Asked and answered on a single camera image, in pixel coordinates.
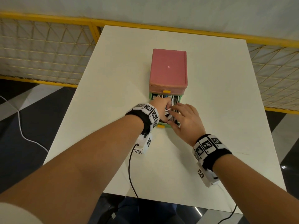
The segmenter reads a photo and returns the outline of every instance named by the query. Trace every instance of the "black and white floor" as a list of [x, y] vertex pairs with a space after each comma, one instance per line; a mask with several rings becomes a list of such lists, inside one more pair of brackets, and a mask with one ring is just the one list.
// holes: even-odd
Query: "black and white floor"
[[[24, 136], [47, 149], [62, 122], [75, 88], [48, 86], [0, 79], [0, 95], [20, 110]], [[266, 111], [287, 191], [299, 199], [299, 115]], [[44, 162], [47, 152], [20, 135], [17, 112], [0, 98], [0, 192], [17, 183]], [[105, 200], [99, 203], [89, 223], [97, 223]], [[227, 212], [178, 205], [186, 223], [217, 223]], [[235, 214], [224, 223], [248, 223]]]

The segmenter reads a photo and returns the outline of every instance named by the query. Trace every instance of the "human hand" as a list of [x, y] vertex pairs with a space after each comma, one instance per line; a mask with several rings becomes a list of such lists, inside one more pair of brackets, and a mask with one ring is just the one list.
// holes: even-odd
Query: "human hand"
[[171, 106], [171, 99], [170, 99], [170, 97], [166, 97], [166, 98], [156, 97], [155, 99], [151, 100], [149, 103], [158, 110], [160, 119], [163, 122], [167, 122], [168, 119], [165, 116], [165, 107], [167, 109], [170, 108], [170, 106]]
[[177, 103], [171, 109], [180, 112], [168, 111], [181, 123], [181, 127], [178, 127], [173, 121], [168, 121], [167, 123], [173, 128], [177, 136], [193, 147], [196, 144], [196, 140], [206, 134], [196, 108], [189, 104]]

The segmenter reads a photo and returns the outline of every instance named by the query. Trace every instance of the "yellow wire mesh panel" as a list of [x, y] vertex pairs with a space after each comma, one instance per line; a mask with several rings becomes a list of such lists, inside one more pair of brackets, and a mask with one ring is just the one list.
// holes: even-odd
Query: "yellow wire mesh panel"
[[1, 18], [0, 75], [78, 84], [95, 42], [88, 26]]
[[299, 49], [247, 46], [264, 106], [299, 111]]

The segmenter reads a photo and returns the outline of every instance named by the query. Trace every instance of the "pink lid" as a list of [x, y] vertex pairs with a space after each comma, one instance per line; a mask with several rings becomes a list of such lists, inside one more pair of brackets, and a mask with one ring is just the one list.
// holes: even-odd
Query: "pink lid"
[[150, 71], [150, 85], [161, 87], [186, 88], [186, 51], [154, 49]]

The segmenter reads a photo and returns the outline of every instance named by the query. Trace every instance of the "black cable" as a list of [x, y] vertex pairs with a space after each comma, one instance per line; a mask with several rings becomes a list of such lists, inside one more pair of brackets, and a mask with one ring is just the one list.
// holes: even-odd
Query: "black cable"
[[236, 204], [236, 206], [235, 206], [235, 209], [233, 210], [233, 212], [230, 214], [230, 216], [228, 216], [227, 218], [225, 218], [225, 219], [222, 219], [220, 222], [218, 222], [217, 224], [219, 224], [219, 223], [222, 223], [224, 220], [227, 220], [227, 219], [229, 219], [230, 217], [232, 217], [233, 216], [233, 214], [235, 213], [235, 210], [237, 209], [237, 204]]
[[133, 147], [133, 149], [132, 149], [132, 152], [131, 152], [131, 154], [130, 154], [130, 158], [129, 158], [129, 167], [128, 167], [128, 170], [129, 170], [129, 180], [130, 180], [131, 186], [132, 186], [132, 188], [133, 188], [133, 190], [134, 190], [134, 193], [135, 193], [136, 197], [139, 198], [138, 195], [137, 195], [137, 193], [136, 193], [136, 191], [135, 191], [135, 189], [134, 189], [134, 187], [133, 187], [133, 184], [132, 184], [132, 181], [131, 181], [131, 176], [130, 176], [130, 163], [131, 163], [131, 157], [132, 157], [132, 153], [133, 153], [133, 151], [134, 151], [134, 148], [135, 148], [136, 146], [139, 146], [139, 144], [135, 144], [134, 147]]

